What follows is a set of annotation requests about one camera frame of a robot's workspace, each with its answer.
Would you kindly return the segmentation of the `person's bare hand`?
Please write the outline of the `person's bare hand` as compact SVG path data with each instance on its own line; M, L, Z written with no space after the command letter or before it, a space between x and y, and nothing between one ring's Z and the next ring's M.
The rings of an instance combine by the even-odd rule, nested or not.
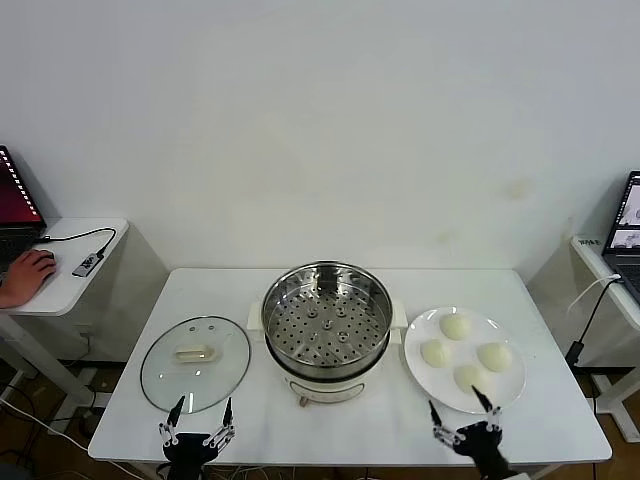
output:
M10 264L1 282L1 308L16 308L28 303L56 270L52 252L29 250L21 254Z

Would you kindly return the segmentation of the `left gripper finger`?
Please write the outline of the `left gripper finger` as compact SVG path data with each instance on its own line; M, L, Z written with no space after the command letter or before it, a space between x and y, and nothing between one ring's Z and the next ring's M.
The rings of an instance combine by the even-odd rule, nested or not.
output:
M232 398L229 397L222 418L222 425L206 440L205 445L212 449L225 449L234 437Z
M164 446L173 446L179 443L175 429L182 412L184 401L185 396L182 395L176 405L169 411L167 420L164 423L160 423L158 426Z

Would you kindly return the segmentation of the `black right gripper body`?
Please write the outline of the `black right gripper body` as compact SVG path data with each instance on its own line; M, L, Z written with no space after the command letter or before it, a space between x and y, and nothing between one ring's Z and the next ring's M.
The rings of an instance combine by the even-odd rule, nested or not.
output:
M470 457L476 466L496 466L503 462L499 451L502 428L488 421L476 422L455 431L454 451Z

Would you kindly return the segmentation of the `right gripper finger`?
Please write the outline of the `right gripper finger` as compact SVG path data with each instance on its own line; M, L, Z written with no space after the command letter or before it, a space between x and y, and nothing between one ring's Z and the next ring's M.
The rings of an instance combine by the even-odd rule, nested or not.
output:
M471 386L474 394L479 400L481 406L484 408L487 413L487 426L486 429L488 432L500 432L502 430L500 425L500 415L501 408L499 406L494 406L493 403L489 400L489 398L482 393L476 386Z
M429 407L434 437L445 446L456 446L462 443L465 437L461 433L451 430L443 424L432 401L429 401Z

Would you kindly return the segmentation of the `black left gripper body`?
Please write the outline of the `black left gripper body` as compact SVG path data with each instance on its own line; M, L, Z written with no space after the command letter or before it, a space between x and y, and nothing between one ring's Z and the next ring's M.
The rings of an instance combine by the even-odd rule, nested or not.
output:
M207 434L179 433L176 438L176 444L169 441L163 445L170 473L200 473L206 463L219 455L219 448L215 444L204 445Z

